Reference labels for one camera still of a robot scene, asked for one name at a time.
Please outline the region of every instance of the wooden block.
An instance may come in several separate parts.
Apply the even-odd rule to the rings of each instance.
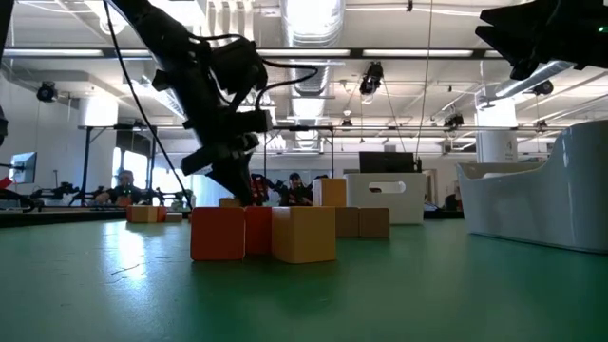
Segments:
[[[270,255],[273,251],[273,208],[245,208],[245,253]]]
[[[346,180],[319,179],[313,182],[314,206],[346,206]]]
[[[179,223],[183,221],[182,213],[167,213],[165,222]]]
[[[127,220],[131,223],[156,223],[159,209],[148,205],[131,205],[127,207]]]
[[[359,208],[335,208],[335,236],[359,238]]]
[[[238,199],[219,199],[220,208],[240,208]]]
[[[195,208],[190,257],[195,261],[243,259],[245,211],[242,208]]]
[[[163,223],[167,220],[167,208],[165,207],[157,207],[158,213],[157,213],[157,220],[156,222],[158,223]]]
[[[273,256],[299,264],[335,260],[335,208],[273,209]]]
[[[360,208],[359,236],[361,238],[390,237],[390,211],[388,208]]]

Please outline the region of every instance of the green table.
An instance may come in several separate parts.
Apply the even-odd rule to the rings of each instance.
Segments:
[[[608,258],[462,221],[338,261],[193,263],[183,225],[0,230],[0,341],[608,341]]]

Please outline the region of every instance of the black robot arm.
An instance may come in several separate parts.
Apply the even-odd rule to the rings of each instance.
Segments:
[[[147,0],[105,0],[133,27],[160,66],[153,81],[158,91],[172,89],[202,148],[184,158],[181,169],[190,175],[211,166],[207,177],[232,192],[241,203],[252,201],[249,161],[259,145],[257,135],[272,128],[267,111],[257,107],[237,113],[251,89],[266,87],[268,74],[256,45],[238,36],[236,41],[211,49],[209,40],[197,37]],[[235,94],[224,104],[219,88]]]

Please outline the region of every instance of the monitor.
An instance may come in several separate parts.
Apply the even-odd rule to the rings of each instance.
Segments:
[[[414,173],[414,154],[407,152],[359,152],[361,173]]]
[[[10,179],[16,184],[34,183],[36,177],[36,152],[22,153],[10,159]]]

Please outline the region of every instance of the green tabletop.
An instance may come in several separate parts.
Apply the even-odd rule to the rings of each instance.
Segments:
[[[608,258],[463,221],[336,262],[193,263],[183,225],[0,230],[0,341],[608,341]]]

